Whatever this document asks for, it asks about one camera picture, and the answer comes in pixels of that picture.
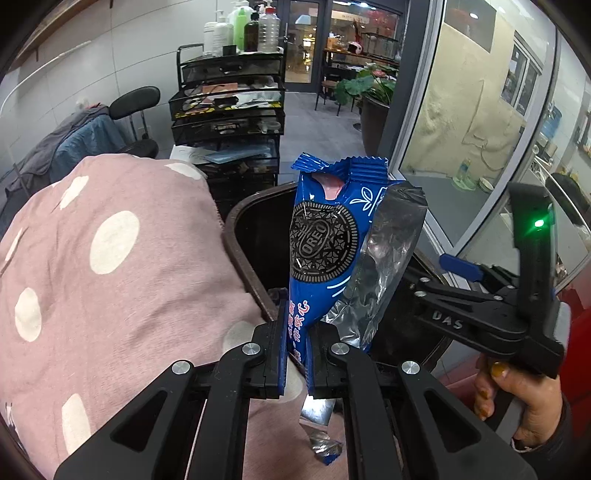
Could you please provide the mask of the person's right hand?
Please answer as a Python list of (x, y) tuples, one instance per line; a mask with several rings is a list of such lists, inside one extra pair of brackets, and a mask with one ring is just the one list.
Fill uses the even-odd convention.
[(535, 448), (546, 443), (555, 433), (562, 416), (563, 396), (560, 378), (535, 376), (502, 361), (481, 355), (476, 390), (475, 413), (481, 420), (495, 411), (500, 391), (512, 394), (525, 404), (521, 423), (513, 435), (520, 446)]

